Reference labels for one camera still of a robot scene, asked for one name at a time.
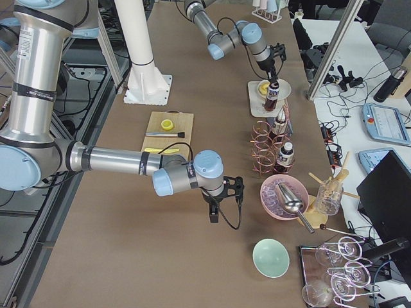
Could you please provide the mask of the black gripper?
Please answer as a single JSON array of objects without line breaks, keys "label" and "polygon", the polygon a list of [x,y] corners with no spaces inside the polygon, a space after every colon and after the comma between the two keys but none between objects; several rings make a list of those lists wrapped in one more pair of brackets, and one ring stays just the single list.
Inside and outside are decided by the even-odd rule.
[{"label": "black gripper", "polygon": [[209,204],[209,220],[211,223],[218,223],[219,222],[219,208],[220,202],[226,198],[226,194],[224,192],[220,193],[217,196],[213,196],[209,191],[202,189],[202,196],[203,199]]},{"label": "black gripper", "polygon": [[267,73],[267,80],[270,83],[277,82],[278,77],[275,70],[274,57],[270,56],[265,60],[257,61],[259,68]]}]

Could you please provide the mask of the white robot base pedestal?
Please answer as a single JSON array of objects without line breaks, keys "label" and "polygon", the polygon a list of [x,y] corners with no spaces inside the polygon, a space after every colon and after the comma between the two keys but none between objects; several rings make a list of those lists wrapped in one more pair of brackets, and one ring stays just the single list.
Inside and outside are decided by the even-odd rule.
[{"label": "white robot base pedestal", "polygon": [[155,65],[143,2],[119,0],[115,5],[132,63],[124,102],[167,105],[172,76]]}]

